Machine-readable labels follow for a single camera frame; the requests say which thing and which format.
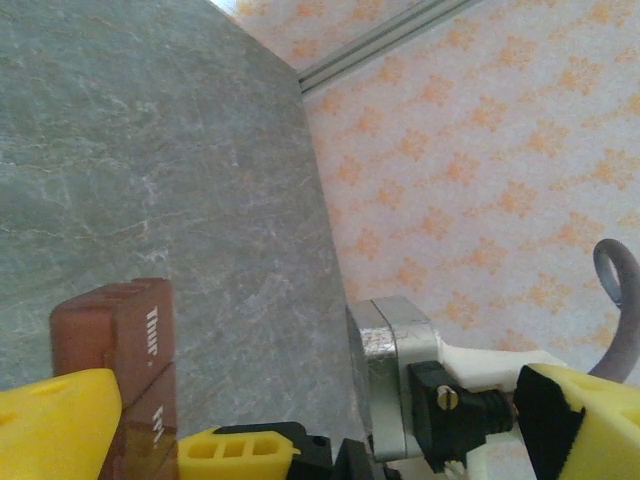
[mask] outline orange floral pattern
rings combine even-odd
[[[414,0],[211,0],[259,42],[302,71],[413,6]],[[313,49],[299,50],[313,42]]]
[[[640,257],[625,5],[486,0],[305,100],[349,299],[406,295],[454,344],[597,361],[618,312],[593,247]]]
[[[522,295],[501,296],[492,300],[489,305],[493,308],[505,309],[516,303],[533,303],[537,307],[548,309],[552,315],[556,315],[560,309],[566,306],[566,301],[571,295],[571,288],[562,285],[555,277],[544,273],[538,275],[538,283],[529,288]]]
[[[612,148],[605,149],[605,158],[596,165],[595,169],[587,174],[564,178],[549,187],[550,190],[566,190],[583,183],[599,182],[604,185],[613,185],[623,192],[629,185],[640,181],[636,179],[636,173],[640,170],[640,157],[633,157],[624,150],[616,151]]]

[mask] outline screw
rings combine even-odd
[[[440,385],[436,392],[438,406],[442,410],[453,410],[458,406],[458,393],[449,385]]]

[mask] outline gray marble surface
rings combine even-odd
[[[166,276],[181,436],[358,437],[295,73],[206,0],[9,0],[0,31],[0,389],[50,376],[56,304]]]

